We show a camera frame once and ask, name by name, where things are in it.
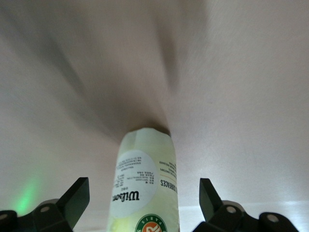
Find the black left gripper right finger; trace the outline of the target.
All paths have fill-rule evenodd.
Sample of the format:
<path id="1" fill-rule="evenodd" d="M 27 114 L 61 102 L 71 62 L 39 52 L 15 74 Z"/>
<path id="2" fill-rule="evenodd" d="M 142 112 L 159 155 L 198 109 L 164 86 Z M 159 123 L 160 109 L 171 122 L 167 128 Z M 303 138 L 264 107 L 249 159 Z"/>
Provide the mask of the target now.
<path id="1" fill-rule="evenodd" d="M 296 232 L 298 229 L 285 216 L 263 212 L 258 218 L 250 216 L 236 202 L 223 201 L 208 178 L 199 183 L 199 205 L 204 221 L 195 232 Z"/>

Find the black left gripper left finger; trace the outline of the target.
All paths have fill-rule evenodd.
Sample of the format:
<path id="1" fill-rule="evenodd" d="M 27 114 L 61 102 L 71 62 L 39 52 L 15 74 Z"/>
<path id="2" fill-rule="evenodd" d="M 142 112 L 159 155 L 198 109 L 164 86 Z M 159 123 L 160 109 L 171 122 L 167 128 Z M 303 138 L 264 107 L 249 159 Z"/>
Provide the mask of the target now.
<path id="1" fill-rule="evenodd" d="M 14 210 L 0 212 L 2 232 L 72 232 L 90 202 L 89 178 L 80 177 L 59 198 L 40 203 L 19 217 Z"/>

